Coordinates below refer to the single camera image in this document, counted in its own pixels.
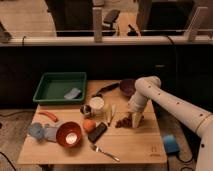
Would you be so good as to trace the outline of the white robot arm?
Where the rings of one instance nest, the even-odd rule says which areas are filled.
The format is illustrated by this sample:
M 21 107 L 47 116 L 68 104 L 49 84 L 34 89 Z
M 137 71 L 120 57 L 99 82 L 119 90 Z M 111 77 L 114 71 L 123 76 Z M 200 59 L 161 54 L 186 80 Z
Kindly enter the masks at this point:
M 128 104 L 133 113 L 141 114 L 148 100 L 160 105 L 200 138 L 195 171 L 213 171 L 213 114 L 170 93 L 163 91 L 157 76 L 135 81 L 135 93 Z

